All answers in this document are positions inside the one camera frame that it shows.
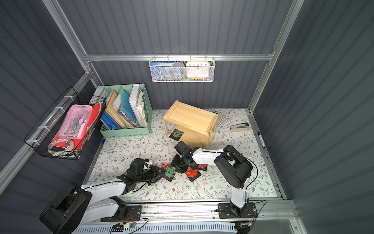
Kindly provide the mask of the green tea bag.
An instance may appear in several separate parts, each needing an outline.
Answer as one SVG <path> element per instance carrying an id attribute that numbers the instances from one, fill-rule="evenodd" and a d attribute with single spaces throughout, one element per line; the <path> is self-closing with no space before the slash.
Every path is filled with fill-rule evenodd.
<path id="1" fill-rule="evenodd" d="M 174 167 L 167 167 L 165 170 L 166 171 L 163 174 L 163 178 L 166 179 L 169 182 L 172 182 L 174 177 L 175 177 L 175 174 L 176 174 L 175 168 Z"/>
<path id="2" fill-rule="evenodd" d="M 174 129 L 174 130 L 172 131 L 172 133 L 170 134 L 169 137 L 170 137 L 171 139 L 174 139 L 174 140 L 176 140 L 176 141 L 179 141 L 180 138 L 183 136 L 183 134 L 184 134 L 183 131 L 178 130 L 178 129 Z"/>

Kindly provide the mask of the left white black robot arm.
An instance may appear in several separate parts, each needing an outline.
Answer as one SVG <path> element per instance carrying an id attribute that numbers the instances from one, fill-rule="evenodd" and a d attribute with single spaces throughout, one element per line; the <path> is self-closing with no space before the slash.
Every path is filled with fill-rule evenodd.
<path id="1" fill-rule="evenodd" d="M 128 205 L 121 196 L 133 192 L 138 183 L 158 182 L 165 172 L 151 161 L 137 158 L 125 173 L 112 180 L 69 185 L 44 209 L 40 221 L 54 234 L 71 234 L 77 227 L 92 221 L 139 221 L 141 206 Z"/>

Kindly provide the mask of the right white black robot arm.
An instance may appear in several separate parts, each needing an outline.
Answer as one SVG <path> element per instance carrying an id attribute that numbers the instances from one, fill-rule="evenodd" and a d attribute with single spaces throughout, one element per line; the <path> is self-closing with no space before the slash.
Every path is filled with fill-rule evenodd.
<path id="1" fill-rule="evenodd" d="M 186 173 L 189 169 L 197 170 L 200 165 L 216 166 L 224 179 L 231 185 L 231 204 L 233 208 L 244 208 L 247 200 L 246 189 L 249 186 L 253 163 L 240 154 L 233 146 L 223 149 L 208 150 L 191 148 L 180 141 L 174 147 L 171 166 L 178 173 Z"/>

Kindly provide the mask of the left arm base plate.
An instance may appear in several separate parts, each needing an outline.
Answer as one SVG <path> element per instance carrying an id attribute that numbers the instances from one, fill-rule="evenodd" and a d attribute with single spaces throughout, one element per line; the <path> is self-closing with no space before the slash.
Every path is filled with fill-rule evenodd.
<path id="1" fill-rule="evenodd" d="M 141 217 L 142 206 L 131 205 L 131 206 L 120 206 L 116 213 L 111 217 L 104 217 L 101 222 L 129 222 L 139 221 Z"/>

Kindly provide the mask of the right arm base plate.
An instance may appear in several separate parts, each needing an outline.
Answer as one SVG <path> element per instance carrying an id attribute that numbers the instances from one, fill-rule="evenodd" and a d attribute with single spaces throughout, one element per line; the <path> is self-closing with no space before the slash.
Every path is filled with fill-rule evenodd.
<path id="1" fill-rule="evenodd" d="M 219 203 L 215 212 L 219 213 L 220 219 L 246 218 L 255 219 L 258 217 L 256 204 L 246 203 L 244 207 L 238 208 L 233 203 Z"/>

